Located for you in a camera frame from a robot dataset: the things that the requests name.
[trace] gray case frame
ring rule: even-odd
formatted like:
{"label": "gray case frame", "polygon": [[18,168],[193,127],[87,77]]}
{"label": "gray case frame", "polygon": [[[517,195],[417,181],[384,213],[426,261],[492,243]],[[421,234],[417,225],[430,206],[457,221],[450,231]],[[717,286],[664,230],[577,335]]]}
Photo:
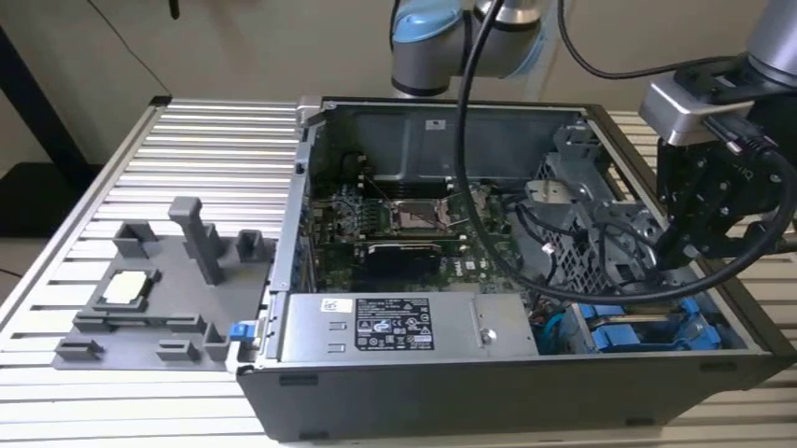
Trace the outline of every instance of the gray case frame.
{"label": "gray case frame", "polygon": [[[450,101],[325,100],[453,106]],[[614,162],[626,168],[635,193],[656,198],[656,175],[602,107],[474,104],[581,109],[612,148]],[[306,142],[313,137],[310,131]],[[307,157],[309,144],[305,149]],[[295,180],[306,184],[303,176]],[[664,214],[659,203],[651,205]],[[282,240],[281,246],[295,243],[294,237]],[[278,249],[278,265],[281,250],[287,247]],[[711,273],[723,263],[699,265]],[[278,441],[661,426],[711,395],[755,387],[797,361],[795,347],[739,280],[716,291],[761,350],[549,356],[504,362],[290,366],[245,362],[238,383],[269,436]],[[271,301],[269,331],[274,333],[261,357],[279,359],[289,313],[290,296],[281,292]]]}

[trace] white wall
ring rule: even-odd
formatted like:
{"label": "white wall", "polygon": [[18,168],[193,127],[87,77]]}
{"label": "white wall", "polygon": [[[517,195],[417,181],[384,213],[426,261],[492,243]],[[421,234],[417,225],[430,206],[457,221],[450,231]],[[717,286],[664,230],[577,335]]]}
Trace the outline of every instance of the white wall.
{"label": "white wall", "polygon": [[[568,31],[584,58],[608,72],[736,54],[767,0],[578,0]],[[648,78],[609,81],[589,75],[557,48],[541,100],[637,110]]]}
{"label": "white wall", "polygon": [[48,158],[8,98],[0,93],[0,177],[20,161],[48,161]]}
{"label": "white wall", "polygon": [[[765,3],[574,1],[573,37],[606,70],[735,52]],[[182,0],[179,21],[166,0],[96,3],[175,96],[293,101],[314,93],[392,94],[390,0]],[[84,0],[0,0],[0,23],[87,158],[105,161],[162,94],[159,85]],[[643,81],[600,81],[556,42],[552,50],[545,85],[542,78],[486,80],[474,97],[534,100],[544,85],[545,101],[636,108]],[[0,132],[6,126],[0,121]]]}
{"label": "white wall", "polygon": [[[175,96],[390,96],[389,0],[96,0]],[[84,0],[0,0],[0,22],[72,136],[103,161],[161,86]],[[480,86],[517,97],[514,83]]]}

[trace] white sticker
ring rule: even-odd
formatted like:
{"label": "white sticker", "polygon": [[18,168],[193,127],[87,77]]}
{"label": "white sticker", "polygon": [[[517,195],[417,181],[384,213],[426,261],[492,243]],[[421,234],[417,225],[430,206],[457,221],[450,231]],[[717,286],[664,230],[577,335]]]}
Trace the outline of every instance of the white sticker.
{"label": "white sticker", "polygon": [[351,299],[322,299],[322,313],[351,313]]}
{"label": "white sticker", "polygon": [[446,120],[445,119],[428,119],[426,120],[426,130],[428,131],[445,131],[446,130]]}
{"label": "white sticker", "polygon": [[102,294],[106,303],[131,304],[139,298],[146,283],[147,273],[145,271],[115,273]]}

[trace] metal slat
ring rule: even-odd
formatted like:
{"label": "metal slat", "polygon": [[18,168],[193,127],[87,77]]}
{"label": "metal slat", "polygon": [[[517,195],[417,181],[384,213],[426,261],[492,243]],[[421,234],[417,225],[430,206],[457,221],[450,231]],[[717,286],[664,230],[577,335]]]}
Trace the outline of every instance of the metal slat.
{"label": "metal slat", "polygon": [[797,419],[797,403],[735,403],[700,405],[687,411],[673,425],[701,425],[752,422],[793,422]]}
{"label": "metal slat", "polygon": [[290,147],[295,146],[299,140],[287,137],[274,136],[209,136],[197,133],[186,134],[153,134],[145,140],[147,145],[186,145],[186,146],[231,146],[241,147]]}
{"label": "metal slat", "polygon": [[266,175],[218,175],[131,173],[121,176],[119,187],[207,187],[287,189],[290,173]]}
{"label": "metal slat", "polygon": [[109,269],[107,261],[64,262],[52,275],[54,281],[60,282],[98,282]]}
{"label": "metal slat", "polygon": [[781,329],[797,329],[797,304],[765,305],[764,311]]}
{"label": "metal slat", "polygon": [[233,161],[238,159],[255,161],[293,161],[294,151],[261,148],[241,148],[241,147],[158,147],[149,146],[139,149],[137,153],[137,160],[158,160],[158,159],[218,159]]}
{"label": "metal slat", "polygon": [[7,367],[48,366],[54,356],[52,352],[0,352],[0,370]]}
{"label": "metal slat", "polygon": [[764,387],[769,385],[797,385],[797,368],[792,367],[769,378]]}
{"label": "metal slat", "polygon": [[86,305],[94,285],[42,285],[30,292],[30,306]]}
{"label": "metal slat", "polygon": [[226,371],[56,371],[51,367],[0,369],[0,385],[127,385],[135,383],[234,383]]}
{"label": "metal slat", "polygon": [[[94,221],[86,225],[82,233],[83,238],[113,238],[121,228],[121,220]],[[173,221],[151,221],[150,225],[158,235],[182,235],[181,227]],[[219,236],[234,237],[242,230],[254,230],[263,233],[265,238],[279,238],[282,230],[282,221],[274,223],[262,223],[262,221],[234,221],[234,222],[215,222],[215,229]]]}
{"label": "metal slat", "polygon": [[177,196],[195,196],[203,203],[273,203],[286,204],[287,190],[267,191],[262,189],[211,189],[191,187],[190,189],[121,187],[109,192],[107,203],[171,203]]}
{"label": "metal slat", "polygon": [[793,263],[756,263],[741,274],[737,275],[743,280],[773,280],[795,278],[797,266]]}
{"label": "metal slat", "polygon": [[181,399],[115,399],[7,403],[0,406],[0,422],[43,423],[92,420],[145,420],[171,418],[254,417],[243,398],[194,399],[186,406]]}
{"label": "metal slat", "polygon": [[237,382],[138,383],[130,385],[15,385],[0,386],[0,402],[59,399],[165,399],[243,397]]}
{"label": "metal slat", "polygon": [[626,135],[626,137],[635,146],[655,147],[659,142],[659,135]]}
{"label": "metal slat", "polygon": [[187,100],[175,100],[166,107],[166,112],[173,113],[209,113],[225,114],[226,116],[234,114],[247,114],[251,116],[266,117],[291,117],[295,119],[297,106],[291,103],[221,103],[221,102],[194,102]]}
{"label": "metal slat", "polygon": [[709,397],[704,404],[735,403],[795,403],[797,411],[797,387],[759,388],[753,390],[735,390]]}
{"label": "metal slat", "polygon": [[177,443],[191,448],[218,448],[219,446],[258,446],[258,448],[277,448],[281,445],[266,435],[210,435],[175,437],[129,437],[123,439],[79,439],[58,441],[19,441],[7,442],[4,448],[175,448]]}
{"label": "metal slat", "polygon": [[[171,204],[111,203],[102,205],[95,219],[161,219],[169,220]],[[286,208],[279,204],[237,206],[234,204],[209,204],[199,213],[206,221],[254,220],[282,223]]]}
{"label": "metal slat", "polygon": [[275,135],[293,136],[297,133],[295,123],[263,123],[263,124],[235,124],[235,123],[187,123],[159,121],[153,128],[153,135]]}
{"label": "metal slat", "polygon": [[117,252],[102,253],[102,252],[87,252],[87,251],[82,251],[82,250],[72,250],[68,254],[66,254],[66,257],[67,257],[67,259],[74,260],[74,261],[88,261],[92,259],[113,259],[115,255],[117,255]]}
{"label": "metal slat", "polygon": [[78,310],[27,310],[19,313],[4,328],[10,334],[67,334]]}
{"label": "metal slat", "polygon": [[656,135],[640,117],[626,117],[617,121],[625,135]]}
{"label": "metal slat", "polygon": [[254,417],[173,418],[169,420],[111,420],[103,422],[10,423],[3,425],[0,441],[94,439],[100,437],[183,436],[209,434],[262,434]]}
{"label": "metal slat", "polygon": [[62,336],[22,336],[3,341],[0,350],[4,352],[55,352],[55,347],[62,339]]}
{"label": "metal slat", "polygon": [[293,163],[263,163],[262,161],[181,161],[177,159],[134,160],[129,164],[129,173],[247,173],[285,175],[294,171]]}
{"label": "metal slat", "polygon": [[793,277],[789,279],[776,279],[760,281],[752,279],[745,282],[745,287],[751,291],[752,296],[763,302],[772,301],[793,301],[797,302],[795,297],[795,290],[797,289],[797,282],[793,281]]}
{"label": "metal slat", "polygon": [[285,123],[293,125],[297,118],[293,115],[253,115],[246,113],[239,114],[215,114],[213,112],[195,111],[170,111],[161,116],[162,123],[209,123],[209,124],[230,124],[230,123]]}
{"label": "metal slat", "polygon": [[80,252],[98,252],[98,253],[114,253],[117,254],[117,245],[111,240],[84,240],[76,241],[72,245],[72,251]]}

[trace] floor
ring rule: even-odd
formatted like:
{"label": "floor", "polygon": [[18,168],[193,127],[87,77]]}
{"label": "floor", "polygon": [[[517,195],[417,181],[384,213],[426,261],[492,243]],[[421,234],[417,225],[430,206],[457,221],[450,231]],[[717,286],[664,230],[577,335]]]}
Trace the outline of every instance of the floor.
{"label": "floor", "polygon": [[[24,274],[47,244],[46,239],[0,238],[0,268]],[[0,303],[14,290],[19,278],[0,273]]]}

